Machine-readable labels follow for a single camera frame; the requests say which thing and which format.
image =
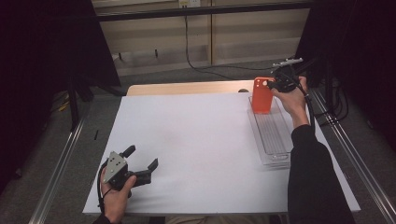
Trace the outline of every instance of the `wooden table surface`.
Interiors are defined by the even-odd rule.
[[[128,89],[127,96],[238,92],[241,89],[253,92],[253,80],[134,85]]]

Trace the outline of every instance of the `hand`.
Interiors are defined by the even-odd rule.
[[[300,84],[303,90],[307,92],[306,78],[299,77]],[[300,125],[309,124],[308,116],[305,112],[305,98],[303,93],[298,89],[290,92],[279,92],[277,89],[271,89],[274,96],[279,98],[285,110],[291,115],[293,120],[293,127],[297,128]]]
[[[103,169],[101,173],[101,179],[105,176],[106,168]],[[106,194],[105,200],[105,217],[108,218],[110,223],[120,223],[124,214],[126,203],[128,200],[128,193],[131,188],[134,186],[136,182],[136,176],[133,175],[129,177],[129,179],[125,182],[122,190],[117,191],[115,189],[111,189],[110,184],[102,183],[101,181],[101,191],[102,195]]]

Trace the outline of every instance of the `black cable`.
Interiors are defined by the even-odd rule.
[[[235,78],[226,77],[226,76],[224,76],[222,74],[218,74],[218,73],[214,73],[214,72],[208,72],[208,71],[201,71],[200,68],[196,68],[196,67],[192,66],[192,64],[190,62],[190,55],[189,55],[189,39],[188,39],[189,26],[187,24],[187,16],[184,17],[184,20],[186,22],[186,58],[187,58],[187,63],[189,64],[189,66],[192,69],[194,69],[195,71],[200,72],[200,73],[208,73],[208,74],[213,74],[213,75],[216,75],[216,76],[219,76],[219,77],[225,77],[225,78],[230,79],[230,80],[236,80]]]
[[[291,81],[302,93],[305,98],[306,105],[308,106],[309,119],[311,123],[311,128],[315,132],[315,114],[314,107],[312,106],[311,99],[309,98],[309,94],[303,89],[300,83],[297,83],[293,80],[293,78],[286,76],[283,72],[278,72],[281,76],[285,77],[287,80]]]
[[[327,120],[327,121],[319,124],[320,127],[323,127],[323,126],[328,125],[328,124],[334,124],[336,122],[340,122],[341,120],[343,120],[343,119],[345,119],[347,117],[347,115],[349,114],[349,102],[348,102],[348,99],[347,99],[347,94],[345,93],[344,90],[343,90],[343,94],[344,94],[344,99],[345,99],[345,102],[346,102],[346,113],[345,113],[345,115],[343,117],[341,117],[341,118],[337,118],[342,113],[342,109],[341,109],[340,112],[337,113],[337,115],[336,115],[336,117],[334,119],[330,119],[330,120]]]
[[[343,109],[344,109],[344,104],[342,103],[339,92],[337,93],[337,101],[338,101],[338,105],[340,105],[340,110],[337,113],[335,113],[335,109],[334,109],[334,113],[335,113],[335,116],[338,118],[338,116],[341,115],[341,113],[343,112]]]
[[[212,66],[205,66],[205,67],[195,67],[191,64],[190,61],[190,54],[189,54],[189,23],[187,20],[187,16],[184,17],[185,25],[186,25],[186,58],[189,66],[194,69],[195,71],[201,72],[201,73],[210,73],[214,74],[217,76],[221,77],[226,77],[224,75],[218,74],[218,73],[213,73],[213,72],[206,72],[206,71],[199,71],[199,70],[206,70],[210,68],[237,68],[237,69],[247,69],[247,70],[252,70],[252,71],[263,71],[263,70],[269,70],[272,69],[273,67],[266,67],[266,68],[247,68],[247,67],[242,67],[242,66],[236,66],[236,65],[212,65]]]
[[[103,194],[103,196],[102,196],[103,200],[105,199],[105,196],[106,196],[111,190],[113,190],[113,189],[108,189],[108,190],[106,191],[106,193]]]
[[[331,112],[332,112],[332,115],[334,115],[333,112],[334,112],[335,110],[337,110],[337,109],[338,109],[338,106],[340,106],[340,104],[342,103],[342,102],[341,102],[341,96],[340,96],[340,94],[339,94],[339,89],[341,88],[341,85],[338,84],[337,86],[332,86],[332,88],[333,88],[333,89],[336,89],[336,91],[335,91],[336,102],[333,103],[333,105],[332,105],[333,111],[332,111],[331,109],[327,109],[326,111],[324,111],[324,112],[322,112],[322,113],[315,114],[315,117],[316,117],[317,119],[320,118],[321,116],[325,115],[325,114],[330,114]]]
[[[102,175],[103,169],[105,169],[105,167],[107,166],[107,161],[108,161],[108,160],[106,160],[106,161],[101,165],[101,167],[100,167],[100,169],[99,169],[99,172],[98,172],[97,179],[96,179],[96,187],[97,187],[96,190],[97,190],[97,193],[98,193],[98,200],[99,200],[99,205],[98,205],[98,207],[100,208],[100,211],[102,212],[102,214],[105,213],[105,202],[104,202],[104,197],[105,197],[105,195],[102,197],[102,193],[101,193],[101,190],[100,190],[100,182],[101,182],[101,175]]]

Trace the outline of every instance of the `white paper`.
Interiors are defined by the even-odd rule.
[[[111,151],[122,152],[130,145],[136,145],[136,152],[127,159],[129,170],[146,170],[159,160],[151,184],[132,190],[126,213],[287,212],[289,170],[266,171],[262,166],[248,119],[249,96],[239,92],[123,97],[101,163]],[[291,118],[280,107],[291,129]],[[318,126],[317,137],[329,148]],[[349,207],[360,210],[331,155]],[[97,204],[94,184],[83,213],[99,214]]]

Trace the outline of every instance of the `aluminum rail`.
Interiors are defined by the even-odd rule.
[[[66,145],[64,146],[61,158],[58,160],[58,163],[56,164],[56,167],[49,179],[49,183],[47,184],[44,193],[41,195],[37,206],[35,207],[35,211],[32,214],[29,224],[44,223],[50,210],[50,206],[52,205],[53,199],[55,198],[56,192],[59,188],[61,179],[64,175],[64,170],[73,153],[79,134],[81,133],[82,127],[84,126],[84,122],[88,117],[90,106],[91,105],[85,105],[83,107],[82,117],[79,120],[77,127],[69,134],[69,138],[67,139]]]
[[[315,1],[306,0],[299,2],[266,3],[255,5],[220,6],[220,7],[190,7],[190,8],[171,8],[151,11],[120,12],[120,13],[101,13],[95,16],[70,16],[57,18],[62,22],[93,22],[93,21],[128,21],[167,17],[215,15],[227,13],[256,12],[256,11],[276,11],[303,9],[311,7],[331,7],[340,6],[345,1]]]
[[[322,94],[319,91],[311,91],[311,93],[313,93],[313,98],[318,103],[320,110],[323,113],[327,111],[326,105],[324,103],[325,100]],[[352,142],[347,136],[347,133],[341,127],[341,124],[338,121],[332,122],[332,120],[334,119],[330,114],[326,113],[325,116],[326,120],[330,122],[332,131],[340,142],[345,153],[349,157],[352,165],[355,167],[356,171],[361,177],[364,185],[372,195],[376,205],[378,206],[385,220],[389,224],[396,223],[396,209],[389,196],[376,181],[375,177],[361,158],[358,150],[353,146]]]

